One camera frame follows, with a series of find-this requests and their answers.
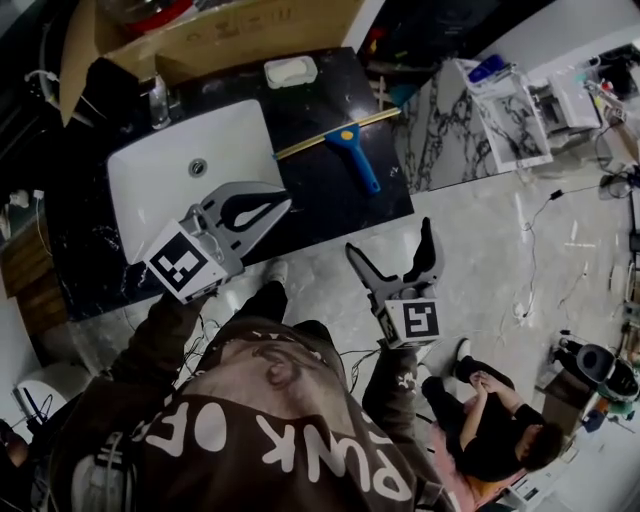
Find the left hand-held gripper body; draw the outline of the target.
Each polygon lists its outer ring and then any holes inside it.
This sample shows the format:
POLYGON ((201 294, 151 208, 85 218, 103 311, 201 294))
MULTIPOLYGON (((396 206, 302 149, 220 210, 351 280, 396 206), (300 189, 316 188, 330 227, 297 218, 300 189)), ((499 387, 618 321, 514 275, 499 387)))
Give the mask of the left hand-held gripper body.
POLYGON ((143 261, 182 303, 206 295, 244 272, 241 258, 199 204, 192 205, 182 221, 166 224, 143 261))

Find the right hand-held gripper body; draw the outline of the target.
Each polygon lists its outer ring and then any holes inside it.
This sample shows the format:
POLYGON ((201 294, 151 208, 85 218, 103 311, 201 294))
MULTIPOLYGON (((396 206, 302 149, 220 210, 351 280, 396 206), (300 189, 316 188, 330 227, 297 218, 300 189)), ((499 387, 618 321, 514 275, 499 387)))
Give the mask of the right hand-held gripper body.
POLYGON ((427 345, 440 336, 435 287, 431 283, 386 282, 371 289, 371 311, 386 349, 427 345))

